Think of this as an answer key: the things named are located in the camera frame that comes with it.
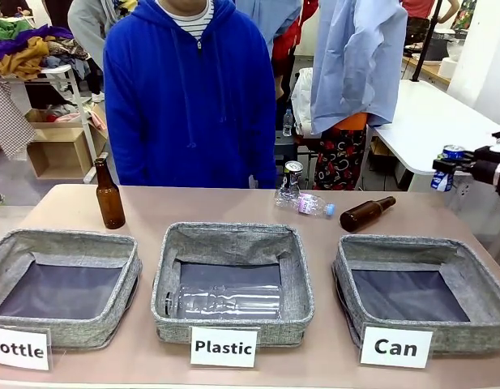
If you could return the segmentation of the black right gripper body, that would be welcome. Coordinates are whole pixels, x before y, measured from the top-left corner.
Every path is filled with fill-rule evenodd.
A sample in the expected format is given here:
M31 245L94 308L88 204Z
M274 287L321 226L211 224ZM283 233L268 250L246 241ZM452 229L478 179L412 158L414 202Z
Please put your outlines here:
M484 146L474 152L476 158L472 177L478 182L492 185L500 197L500 144Z

